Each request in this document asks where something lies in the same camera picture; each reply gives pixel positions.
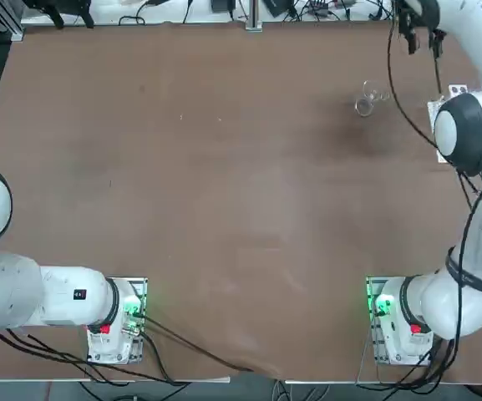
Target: wire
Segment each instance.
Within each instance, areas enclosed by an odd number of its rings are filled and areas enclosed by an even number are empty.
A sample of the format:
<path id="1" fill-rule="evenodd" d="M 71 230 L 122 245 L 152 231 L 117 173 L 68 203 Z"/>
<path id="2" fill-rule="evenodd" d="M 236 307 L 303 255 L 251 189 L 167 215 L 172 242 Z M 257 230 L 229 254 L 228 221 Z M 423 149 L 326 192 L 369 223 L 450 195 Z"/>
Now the wire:
<path id="1" fill-rule="evenodd" d="M 467 242 L 467 237 L 469 235 L 469 229 L 471 226 L 471 221 L 473 220 L 474 214 L 476 213 L 476 210 L 478 209 L 478 206 L 480 202 L 482 201 L 482 191 L 479 193 L 478 197 L 476 198 L 476 201 L 473 204 L 473 207 L 471 209 L 471 212 L 469 213 L 469 217 L 467 218 L 467 221 L 465 222 L 465 227 L 464 227 L 464 234 L 462 235 L 462 239 L 460 242 L 459 246 L 459 257 L 458 257 L 458 321 L 456 324 L 456 335 L 454 337 L 454 353 L 452 355 L 452 358 L 450 359 L 450 362 L 447 363 L 446 369 L 448 370 L 452 364 L 454 363 L 456 356 L 458 355 L 459 351 L 459 337 L 461 335 L 461 320 L 462 320 L 462 287 L 463 287 L 463 264 L 464 264 L 464 252 L 465 252 L 465 244 Z"/>
<path id="2" fill-rule="evenodd" d="M 169 384 L 171 384 L 172 386 L 184 386 L 186 383 L 176 382 L 166 372 L 165 365 L 163 364 L 163 361 L 160 358 L 159 350 L 157 349 L 157 346 L 155 345 L 154 340 L 148 334 L 146 334 L 145 332 L 141 332 L 140 335 L 150 345 L 150 347 L 151 347 L 151 349 L 152 349 L 152 351 L 155 355 L 155 358 L 157 359 L 157 364 L 159 365 L 159 370 L 160 370 L 161 374 L 163 375 L 163 377 L 165 378 L 165 380 Z"/>
<path id="3" fill-rule="evenodd" d="M 320 397 L 316 398 L 314 401 L 321 401 L 324 397 L 327 396 L 328 391 L 330 391 L 330 385 L 327 385 L 324 391 L 322 392 L 322 394 L 320 395 Z"/>
<path id="4" fill-rule="evenodd" d="M 456 174 L 458 175 L 459 186 L 461 186 L 461 190 L 464 192 L 465 201 L 467 202 L 467 206 L 470 209 L 472 209 L 473 206 L 471 205 L 471 200 L 469 199 L 469 194 L 467 193 L 467 190 L 465 189 L 464 180 L 461 178 L 462 174 L 459 173 L 458 171 L 456 172 Z"/>
<path id="5" fill-rule="evenodd" d="M 124 16 L 120 17 L 120 19 L 118 20 L 118 26 L 122 25 L 122 21 L 124 21 L 125 19 L 134 19 L 137 25 L 145 25 L 146 20 L 143 19 L 139 14 L 145 7 L 150 6 L 150 5 L 151 5 L 150 1 L 144 2 L 139 7 L 139 9 L 137 10 L 137 13 L 135 15 L 124 15 Z"/>
<path id="6" fill-rule="evenodd" d="M 374 2 L 373 0 L 363 0 L 364 2 L 374 4 L 375 6 L 378 6 L 382 9 L 382 11 L 385 12 L 385 15 L 387 18 L 391 18 L 393 16 L 393 13 L 389 12 L 386 7 L 383 6 L 382 2 Z"/>
<path id="7" fill-rule="evenodd" d="M 438 62 L 438 58 L 435 57 L 435 54 L 434 54 L 434 71 L 435 71 L 435 83 L 438 85 L 438 92 L 441 96 L 443 96 L 443 89 L 441 89 L 441 77 L 439 76 L 439 62 Z"/>
<path id="8" fill-rule="evenodd" d="M 188 345 L 190 348 L 192 348 L 193 350 L 207 356 L 208 358 L 210 359 L 213 359 L 214 361 L 228 367 L 228 368 L 231 368 L 231 369 L 234 369 L 234 370 L 237 370 L 239 372 L 253 372 L 253 370 L 249 369 L 249 368 L 244 368 L 242 366 L 238 366 L 238 365 L 235 365 L 233 363 L 229 363 L 227 362 L 226 360 L 220 358 L 220 357 L 217 357 L 214 353 L 210 353 L 209 351 L 205 350 L 204 348 L 194 344 L 193 342 L 187 340 L 186 338 L 183 338 L 181 335 L 179 335 L 178 333 L 170 330 L 169 328 L 165 327 L 164 325 L 162 325 L 161 323 L 157 322 L 156 320 L 152 319 L 151 317 L 147 317 L 141 313 L 134 313 L 135 317 L 140 317 L 140 318 L 143 318 L 145 319 L 146 321 L 154 324 L 155 326 L 159 327 L 161 330 L 164 330 L 165 332 L 167 332 L 168 334 L 174 336 L 175 338 L 177 338 L 178 340 L 182 341 L 183 343 L 185 343 L 186 345 Z"/>
<path id="9" fill-rule="evenodd" d="M 341 4 L 344 7 L 344 15 L 347 16 L 347 21 L 350 21 L 350 8 L 347 8 L 347 5 L 344 3 L 344 0 L 341 0 Z"/>
<path id="10" fill-rule="evenodd" d="M 309 399 L 311 398 L 313 393 L 315 393 L 315 390 L 316 390 L 316 388 L 314 388 L 314 387 L 311 390 L 309 390 L 306 394 L 306 397 L 304 397 L 304 399 L 302 401 L 309 401 Z"/>
<path id="11" fill-rule="evenodd" d="M 179 392 L 185 390 L 187 387 L 189 387 L 189 385 L 190 385 L 190 383 L 185 384 L 182 388 L 178 388 L 174 392 L 168 394 L 166 397 L 161 398 L 159 401 L 166 401 L 167 399 L 174 397 L 177 393 L 179 393 Z"/>
<path id="12" fill-rule="evenodd" d="M 83 383 L 79 382 L 79 386 L 83 388 L 84 391 L 86 391 L 90 397 L 94 398 L 96 401 L 104 401 L 100 397 L 98 397 L 96 394 L 92 393 Z"/>
<path id="13" fill-rule="evenodd" d="M 437 145 L 428 137 L 426 134 L 421 131 L 421 129 L 408 117 L 406 112 L 403 110 L 402 105 L 398 101 L 398 96 L 394 90 L 394 83 L 393 83 L 393 72 L 391 69 L 391 44 L 393 42 L 393 32 L 395 28 L 396 18 L 394 17 L 394 0 L 392 1 L 393 4 L 393 19 L 391 20 L 391 28 L 389 29 L 389 38 L 388 38 L 388 78 L 389 78 L 389 87 L 391 89 L 391 95 L 393 96 L 394 103 L 397 105 L 400 114 L 408 121 L 408 123 L 412 126 L 417 134 L 421 138 L 423 138 L 430 146 L 433 146 L 435 149 L 438 149 Z"/>
<path id="14" fill-rule="evenodd" d="M 156 378 L 154 376 L 150 376 L 149 374 L 133 372 L 133 371 L 128 370 L 128 369 L 119 368 L 116 365 L 109 365 L 109 364 L 106 364 L 106 363 L 96 363 L 96 362 L 82 361 L 82 360 L 72 362 L 72 361 L 68 361 L 66 359 L 60 359 L 60 358 L 53 357 L 51 355 L 45 355 L 43 353 L 37 353 L 35 351 L 31 351 L 28 348 L 24 348 L 24 347 L 21 347 L 21 346 L 17 345 L 16 343 L 12 342 L 11 340 L 9 340 L 5 336 L 3 336 L 1 333 L 0 333 L 0 340 L 2 342 L 6 343 L 8 346 L 10 346 L 14 349 L 17 349 L 18 351 L 21 351 L 23 353 L 33 355 L 35 357 L 39 357 L 39 358 L 42 358 L 42 359 L 47 359 L 49 361 L 54 361 L 54 362 L 58 362 L 58 363 L 70 363 L 70 364 L 77 363 L 79 365 L 87 365 L 87 366 L 100 366 L 100 367 L 105 368 L 105 369 L 114 370 L 116 372 L 121 372 L 121 373 L 126 373 L 126 374 L 129 374 L 131 376 L 136 376 L 136 377 L 139 377 L 139 378 L 147 378 L 148 380 L 155 380 L 156 382 L 161 382 L 161 383 L 168 383 L 166 380 L 164 380 L 162 378 Z"/>
<path id="15" fill-rule="evenodd" d="M 244 9 L 244 4 L 242 4 L 242 0 L 239 0 L 239 5 L 241 6 L 242 13 L 246 21 L 248 20 L 248 14 L 246 14 L 246 10 Z"/>
<path id="16" fill-rule="evenodd" d="M 172 393 L 164 396 L 163 398 L 161 398 L 159 401 L 165 401 L 169 398 L 172 398 L 174 397 L 177 393 L 179 393 L 180 391 L 186 389 L 187 387 L 189 387 L 190 383 L 185 383 L 183 385 L 183 387 L 181 388 L 178 388 L 177 390 L 173 391 Z M 146 398 L 144 397 L 141 397 L 139 395 L 120 395 L 119 397 L 116 397 L 113 399 L 113 401 L 134 401 L 136 399 L 136 401 L 148 401 Z"/>
<path id="17" fill-rule="evenodd" d="M 283 394 L 285 394 L 287 396 L 287 401 L 291 401 L 291 395 L 289 395 L 289 393 L 287 392 L 287 389 L 285 388 L 285 384 L 283 384 L 283 382 L 281 380 L 278 380 L 277 384 L 278 384 L 278 386 L 282 386 L 283 392 L 280 395 L 277 396 L 276 401 L 278 401 Z"/>
<path id="18" fill-rule="evenodd" d="M 185 13 L 185 17 L 183 18 L 183 23 L 186 23 L 187 22 L 187 17 L 189 17 L 189 10 L 190 10 L 190 6 L 192 5 L 192 2 L 194 0 L 188 0 L 187 1 L 187 12 Z"/>
<path id="19" fill-rule="evenodd" d="M 29 347 L 31 349 L 37 349 L 39 351 L 44 351 L 46 353 L 54 353 L 58 356 L 60 356 L 61 358 L 64 358 L 66 359 L 67 361 L 69 361 L 70 358 L 74 359 L 74 362 L 72 363 L 78 370 L 80 370 L 81 372 L 83 372 L 83 374 L 87 377 L 89 377 L 92 381 L 96 382 L 96 383 L 105 383 L 105 384 L 110 384 L 111 386 L 114 386 L 114 387 L 125 387 L 127 386 L 129 383 L 114 383 L 114 382 L 111 382 L 110 380 L 108 380 L 95 366 L 90 366 L 97 374 L 98 376 L 100 376 L 103 381 L 100 381 L 98 380 L 97 378 L 95 378 L 91 373 L 87 372 L 86 369 L 84 368 L 81 368 L 79 366 L 79 362 L 81 363 L 86 363 L 86 361 L 84 361 L 83 359 L 79 358 L 79 357 L 76 357 L 75 355 L 71 354 L 71 353 L 61 353 L 51 347 L 49 347 L 48 345 L 46 345 L 45 343 L 43 343 L 42 341 L 40 341 L 39 339 L 37 339 L 36 337 L 28 334 L 28 338 L 31 338 L 33 341 L 39 343 L 42 347 L 38 347 L 34 344 L 31 344 L 25 340 L 22 340 L 20 337 L 18 337 L 16 335 L 15 332 L 13 332 L 11 329 L 7 329 L 7 332 L 10 334 L 10 336 L 12 338 L 14 338 L 18 343 L 21 343 L 22 345 L 26 346 L 26 347 Z"/>

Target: table surface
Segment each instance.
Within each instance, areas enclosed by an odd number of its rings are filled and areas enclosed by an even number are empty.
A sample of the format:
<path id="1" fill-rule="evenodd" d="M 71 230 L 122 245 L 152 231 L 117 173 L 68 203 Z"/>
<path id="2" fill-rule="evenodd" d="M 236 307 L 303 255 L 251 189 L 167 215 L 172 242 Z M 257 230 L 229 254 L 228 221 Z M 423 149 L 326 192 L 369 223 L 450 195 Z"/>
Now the table surface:
<path id="1" fill-rule="evenodd" d="M 353 102 L 387 84 L 386 23 L 37 29 L 0 86 L 0 249 L 150 279 L 149 313 L 233 363 L 354 381 L 365 277 L 431 272 L 458 239 L 458 181 L 398 113 Z M 427 129 L 432 59 L 395 39 L 394 82 Z M 444 84 L 477 84 L 450 38 Z M 83 353 L 77 328 L 34 330 Z M 156 336 L 176 378 L 231 371 Z M 157 373 L 146 354 L 140 372 Z M 383 368 L 382 380 L 401 377 Z M 0 343 L 0 378 L 82 378 Z M 369 348 L 362 380 L 377 380 Z M 482 331 L 447 381 L 482 383 Z"/>

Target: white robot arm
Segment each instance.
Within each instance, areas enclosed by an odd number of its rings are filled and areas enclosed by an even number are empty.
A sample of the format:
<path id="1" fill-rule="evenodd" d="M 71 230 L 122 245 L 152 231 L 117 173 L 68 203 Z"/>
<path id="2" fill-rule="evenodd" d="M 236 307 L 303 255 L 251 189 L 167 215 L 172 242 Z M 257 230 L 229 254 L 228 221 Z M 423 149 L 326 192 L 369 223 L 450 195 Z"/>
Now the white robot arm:
<path id="1" fill-rule="evenodd" d="M 406 0 L 429 29 L 454 36 L 478 69 L 482 82 L 482 0 Z M 458 171 L 482 176 L 482 90 L 448 100 L 439 110 L 434 137 L 440 153 Z M 458 322 L 460 244 L 434 273 L 395 277 L 378 297 L 380 323 L 390 363 L 416 363 L 432 345 L 433 333 L 445 339 Z M 461 336 L 482 328 L 482 201 L 465 242 Z"/>
<path id="2" fill-rule="evenodd" d="M 11 191 L 0 175 L 0 237 L 12 213 Z M 94 362 L 136 362 L 130 359 L 142 322 L 133 313 L 143 308 L 128 280 L 0 252 L 0 328 L 84 325 Z"/>

